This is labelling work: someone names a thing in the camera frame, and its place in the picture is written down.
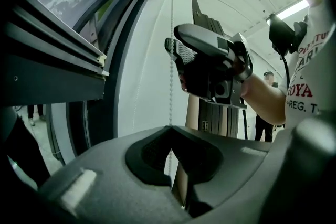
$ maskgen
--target cap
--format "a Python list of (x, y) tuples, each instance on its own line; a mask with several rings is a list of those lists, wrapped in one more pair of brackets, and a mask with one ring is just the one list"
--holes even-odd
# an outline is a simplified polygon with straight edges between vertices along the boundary
[(272, 75), (274, 77), (274, 74), (271, 71), (267, 71), (267, 72), (264, 73), (264, 76), (268, 76), (268, 75)]

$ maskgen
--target floor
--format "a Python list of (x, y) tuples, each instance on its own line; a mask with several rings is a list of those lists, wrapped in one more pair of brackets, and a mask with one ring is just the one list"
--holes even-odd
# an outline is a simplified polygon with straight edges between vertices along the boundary
[[(47, 124), (45, 121), (42, 121), (39, 119), (38, 113), (37, 113), (37, 107), (35, 106), (34, 109), (34, 117), (33, 120), (35, 122), (35, 126), (31, 126), (28, 121), (28, 113), (27, 113), (27, 107), (23, 106), (21, 109), (17, 111), (18, 115), (22, 117), (24, 120), (24, 123), (27, 127), (27, 129), (30, 131), (30, 133), (33, 135), (33, 137), (36, 139), (41, 155), (43, 157), (43, 160), (46, 163), (46, 166), (50, 172), (50, 174), (54, 174), (58, 169), (62, 167), (62, 163), (57, 160), (50, 148), (49, 144), (49, 138), (47, 133)], [(18, 177), (32, 186), (33, 188), (36, 188), (36, 184), (34, 181), (32, 181), (13, 161), (11, 161), (11, 164), (18, 175)]]

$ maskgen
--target dark pants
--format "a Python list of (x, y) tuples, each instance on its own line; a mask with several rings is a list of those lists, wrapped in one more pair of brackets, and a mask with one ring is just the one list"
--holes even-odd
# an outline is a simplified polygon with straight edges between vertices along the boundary
[[(32, 119), (34, 115), (34, 105), (33, 104), (29, 105), (27, 110), (28, 110), (28, 118)], [(43, 105), (42, 104), (37, 105), (37, 111), (38, 111), (39, 116), (43, 116)]]
[(35, 181), (40, 187), (49, 177), (49, 171), (42, 158), (36, 140), (26, 129), (21, 118), (17, 118), (15, 125), (4, 143), (6, 154)]
[(260, 141), (265, 130), (265, 142), (272, 142), (273, 139), (273, 125), (264, 121), (261, 117), (256, 117), (256, 138), (255, 141)]

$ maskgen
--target ceiling light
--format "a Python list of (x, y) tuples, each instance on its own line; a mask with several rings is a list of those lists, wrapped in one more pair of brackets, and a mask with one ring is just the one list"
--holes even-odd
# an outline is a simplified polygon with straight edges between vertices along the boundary
[(302, 0), (299, 3), (296, 3), (295, 5), (285, 9), (283, 12), (280, 12), (277, 17), (281, 20), (289, 17), (290, 15), (293, 15), (296, 12), (299, 12), (300, 10), (306, 8), (309, 6), (309, 3), (307, 0)]

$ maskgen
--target white wall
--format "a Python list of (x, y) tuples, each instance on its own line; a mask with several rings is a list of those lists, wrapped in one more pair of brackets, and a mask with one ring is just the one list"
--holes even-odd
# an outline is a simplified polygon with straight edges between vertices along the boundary
[(282, 76), (270, 65), (268, 64), (261, 56), (251, 52), (253, 57), (253, 73), (259, 78), (264, 79), (264, 73), (271, 71), (274, 74), (274, 81), (280, 83), (282, 81)]
[[(174, 26), (192, 23), (191, 0), (173, 0)], [(171, 0), (148, 0), (135, 27), (121, 80), (118, 136), (169, 124)], [(188, 94), (174, 66), (173, 124), (185, 125)], [(173, 159), (172, 171), (176, 171)]]

